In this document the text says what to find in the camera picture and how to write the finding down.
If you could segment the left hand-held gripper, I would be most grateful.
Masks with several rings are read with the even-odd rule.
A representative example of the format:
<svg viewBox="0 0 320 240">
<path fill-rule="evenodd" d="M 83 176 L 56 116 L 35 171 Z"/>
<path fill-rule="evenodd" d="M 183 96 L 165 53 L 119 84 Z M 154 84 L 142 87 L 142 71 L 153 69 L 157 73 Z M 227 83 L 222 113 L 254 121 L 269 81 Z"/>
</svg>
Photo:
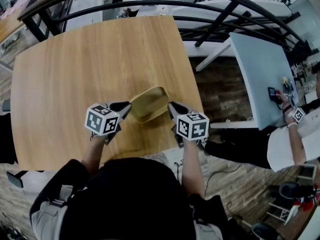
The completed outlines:
<svg viewBox="0 0 320 240">
<path fill-rule="evenodd" d="M 132 104 L 129 101 L 112 101 L 105 104 L 94 103 L 88 107 L 84 127 L 91 132 L 90 140 L 105 137 L 108 145 L 121 130 L 121 123 L 130 113 Z"/>
</svg>

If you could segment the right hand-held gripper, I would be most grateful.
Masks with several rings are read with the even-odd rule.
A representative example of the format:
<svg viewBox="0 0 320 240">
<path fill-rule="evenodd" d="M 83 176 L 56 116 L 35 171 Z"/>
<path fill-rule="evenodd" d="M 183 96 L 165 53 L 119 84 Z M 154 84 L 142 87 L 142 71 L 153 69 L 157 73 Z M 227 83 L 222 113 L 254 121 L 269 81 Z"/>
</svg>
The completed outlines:
<svg viewBox="0 0 320 240">
<path fill-rule="evenodd" d="M 179 148 L 183 141 L 199 141 L 209 136 L 209 118 L 202 112 L 195 110 L 181 102 L 169 102 L 167 109 L 175 127 L 172 129 Z"/>
</svg>

